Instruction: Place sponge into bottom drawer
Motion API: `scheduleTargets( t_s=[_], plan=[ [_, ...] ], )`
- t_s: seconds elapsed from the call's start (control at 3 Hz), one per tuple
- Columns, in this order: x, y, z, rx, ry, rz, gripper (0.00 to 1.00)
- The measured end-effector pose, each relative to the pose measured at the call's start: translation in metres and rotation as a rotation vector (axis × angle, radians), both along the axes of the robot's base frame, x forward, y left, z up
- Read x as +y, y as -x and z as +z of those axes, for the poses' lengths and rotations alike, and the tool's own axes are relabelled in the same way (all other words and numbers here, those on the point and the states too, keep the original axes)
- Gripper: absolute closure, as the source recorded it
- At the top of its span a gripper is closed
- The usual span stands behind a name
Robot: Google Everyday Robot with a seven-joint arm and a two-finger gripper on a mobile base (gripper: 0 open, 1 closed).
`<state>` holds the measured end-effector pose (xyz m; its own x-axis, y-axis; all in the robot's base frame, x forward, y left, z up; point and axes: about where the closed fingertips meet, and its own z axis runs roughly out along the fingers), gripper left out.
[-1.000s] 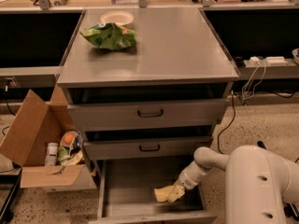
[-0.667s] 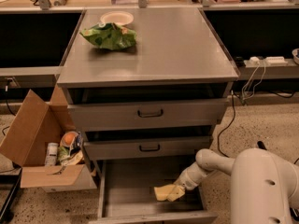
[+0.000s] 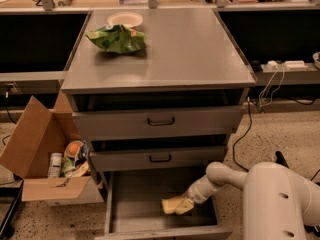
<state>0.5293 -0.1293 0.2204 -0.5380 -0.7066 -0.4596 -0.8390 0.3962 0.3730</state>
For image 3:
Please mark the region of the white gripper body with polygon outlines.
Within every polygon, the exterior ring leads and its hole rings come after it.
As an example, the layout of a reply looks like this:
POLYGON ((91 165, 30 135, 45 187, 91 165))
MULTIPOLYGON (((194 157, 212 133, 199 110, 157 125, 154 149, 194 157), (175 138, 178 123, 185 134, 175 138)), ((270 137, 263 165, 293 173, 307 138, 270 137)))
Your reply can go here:
POLYGON ((186 191, 187 197, 194 203, 204 203, 214 192, 214 188, 208 182, 194 182, 186 191))

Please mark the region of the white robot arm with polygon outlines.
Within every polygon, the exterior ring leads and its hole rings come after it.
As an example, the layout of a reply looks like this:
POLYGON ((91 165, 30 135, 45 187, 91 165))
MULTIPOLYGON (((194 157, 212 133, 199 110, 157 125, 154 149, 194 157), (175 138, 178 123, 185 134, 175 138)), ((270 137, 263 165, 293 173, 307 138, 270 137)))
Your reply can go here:
POLYGON ((226 184, 243 193, 244 240, 306 240, 305 228, 320 224, 320 186, 273 162, 258 163, 247 172, 209 164, 174 212, 191 210, 226 184))

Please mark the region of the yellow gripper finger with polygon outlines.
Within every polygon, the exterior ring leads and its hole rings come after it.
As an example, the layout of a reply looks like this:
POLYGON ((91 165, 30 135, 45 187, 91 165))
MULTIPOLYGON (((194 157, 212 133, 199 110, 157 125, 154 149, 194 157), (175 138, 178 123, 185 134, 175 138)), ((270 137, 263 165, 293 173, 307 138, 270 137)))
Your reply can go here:
POLYGON ((182 215, 194 208, 194 202, 191 199, 183 199, 175 209, 177 215, 182 215))

